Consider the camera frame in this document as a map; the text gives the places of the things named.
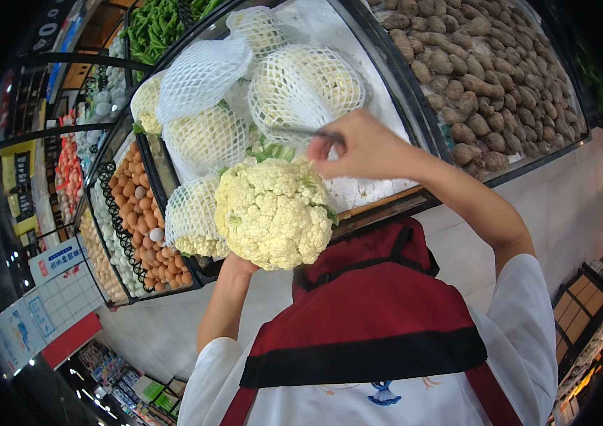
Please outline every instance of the black stripe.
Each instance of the black stripe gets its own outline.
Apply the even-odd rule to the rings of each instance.
[[[249,356],[240,387],[367,383],[459,373],[487,358],[476,327],[422,331],[382,339]]]

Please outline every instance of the white tiled wall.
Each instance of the white tiled wall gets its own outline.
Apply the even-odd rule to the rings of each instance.
[[[36,295],[41,298],[55,327],[55,331],[46,337],[47,344],[105,303],[85,263],[39,285],[25,297],[33,299]]]

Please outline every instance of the black wire basket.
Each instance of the black wire basket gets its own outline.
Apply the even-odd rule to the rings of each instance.
[[[107,205],[107,209],[110,212],[110,216],[112,217],[112,227],[115,229],[115,233],[117,233],[117,237],[119,238],[119,242],[121,243],[121,248],[124,249],[124,254],[129,260],[129,264],[133,268],[136,277],[143,284],[143,289],[152,293],[155,289],[147,287],[145,285],[145,277],[147,277],[147,271],[143,268],[141,262],[134,259],[133,254],[136,249],[131,244],[132,235],[122,227],[122,218],[119,216],[119,206],[115,202],[115,197],[112,195],[112,189],[110,188],[110,179],[112,175],[115,174],[117,166],[115,162],[104,162],[98,166],[98,179],[100,179],[100,187],[102,189],[102,194],[105,197],[105,205]]]

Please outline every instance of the graphic print on shirt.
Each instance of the graphic print on shirt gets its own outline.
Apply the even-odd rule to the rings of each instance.
[[[396,404],[401,399],[400,396],[396,396],[389,390],[389,385],[393,380],[388,380],[386,382],[371,382],[370,384],[377,389],[377,393],[375,395],[369,395],[368,399],[370,402],[377,405],[391,405]]]

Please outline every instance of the hand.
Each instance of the hand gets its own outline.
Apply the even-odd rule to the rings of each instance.
[[[255,272],[257,272],[259,267],[249,260],[244,260],[231,251],[221,266],[221,270],[223,271],[224,269],[236,276],[243,275],[246,277],[251,277]]]
[[[365,177],[371,179],[395,179],[408,177],[408,170],[417,151],[394,132],[380,124],[370,113],[359,108],[323,127],[328,132],[340,132],[347,143],[346,149],[339,144],[335,150],[340,159],[328,161],[333,146],[328,138],[316,136],[308,146],[307,157],[312,168],[326,179],[337,176]]]

